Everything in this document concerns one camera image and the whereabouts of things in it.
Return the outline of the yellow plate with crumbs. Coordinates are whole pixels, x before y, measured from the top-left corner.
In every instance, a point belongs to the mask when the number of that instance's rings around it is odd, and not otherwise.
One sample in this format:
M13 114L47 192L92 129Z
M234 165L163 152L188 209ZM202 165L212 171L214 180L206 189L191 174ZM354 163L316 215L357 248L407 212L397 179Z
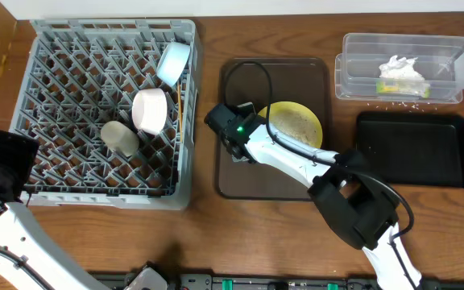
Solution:
M318 117L306 106L293 101L271 103L270 123L284 134L320 148L323 141L322 125Z

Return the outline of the wooden chopstick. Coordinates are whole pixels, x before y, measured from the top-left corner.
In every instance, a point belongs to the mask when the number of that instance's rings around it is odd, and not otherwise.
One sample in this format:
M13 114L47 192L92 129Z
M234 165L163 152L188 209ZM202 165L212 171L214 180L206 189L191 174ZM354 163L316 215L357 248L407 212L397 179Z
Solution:
M180 132L180 141L183 141L183 103L181 98L181 83L180 81L177 82L176 86L177 92L177 104L178 104L178 128Z

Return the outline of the light blue bowl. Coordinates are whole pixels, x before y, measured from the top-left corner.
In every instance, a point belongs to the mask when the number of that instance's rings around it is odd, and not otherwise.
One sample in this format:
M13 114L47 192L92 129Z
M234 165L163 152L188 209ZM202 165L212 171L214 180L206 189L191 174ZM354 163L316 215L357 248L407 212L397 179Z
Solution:
M157 77L169 87L173 87L179 80L190 56L190 46L183 43L171 42L159 60Z

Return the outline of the cream white cup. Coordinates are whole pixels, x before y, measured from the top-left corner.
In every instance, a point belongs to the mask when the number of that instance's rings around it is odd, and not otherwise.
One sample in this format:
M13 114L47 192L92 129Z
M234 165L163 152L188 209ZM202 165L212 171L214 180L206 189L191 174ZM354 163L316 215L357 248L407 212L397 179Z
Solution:
M139 149L138 136L127 126L118 122L107 122L100 131L101 139L111 151L119 151L130 157Z

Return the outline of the white napkin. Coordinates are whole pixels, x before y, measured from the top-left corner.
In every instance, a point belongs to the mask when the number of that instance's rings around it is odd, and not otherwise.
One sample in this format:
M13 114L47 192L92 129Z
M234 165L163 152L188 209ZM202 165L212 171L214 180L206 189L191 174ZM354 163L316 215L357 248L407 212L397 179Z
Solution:
M392 56L379 66L380 78L405 81L423 81L424 77L414 69L417 58Z

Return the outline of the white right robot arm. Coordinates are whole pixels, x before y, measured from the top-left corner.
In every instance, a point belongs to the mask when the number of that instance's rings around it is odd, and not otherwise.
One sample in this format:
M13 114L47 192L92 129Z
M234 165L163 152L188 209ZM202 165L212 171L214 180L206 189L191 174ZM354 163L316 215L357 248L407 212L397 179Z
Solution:
M382 289L418 289L422 275L401 242L414 215L406 200L368 172L356 150L339 154L302 143L271 122L271 116L216 105L205 124L237 160L271 166L307 188L329 228L361 250Z

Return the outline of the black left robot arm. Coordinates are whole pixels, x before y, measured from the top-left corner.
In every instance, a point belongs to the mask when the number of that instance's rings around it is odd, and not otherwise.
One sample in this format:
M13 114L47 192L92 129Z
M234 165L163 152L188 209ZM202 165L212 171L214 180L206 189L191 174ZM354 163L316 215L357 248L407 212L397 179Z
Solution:
M0 130L0 276L17 289L104 289L43 230L20 195L39 143Z

